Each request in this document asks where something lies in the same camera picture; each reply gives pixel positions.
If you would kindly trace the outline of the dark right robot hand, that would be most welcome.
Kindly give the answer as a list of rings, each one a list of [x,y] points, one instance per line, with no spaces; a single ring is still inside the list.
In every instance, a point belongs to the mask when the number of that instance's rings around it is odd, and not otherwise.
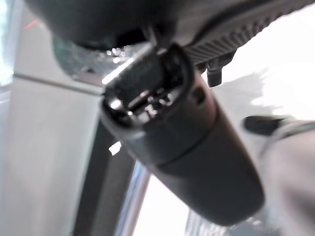
[[[99,77],[106,129],[180,200],[231,226],[259,211],[257,170],[210,91],[235,52],[311,0],[28,0]]]

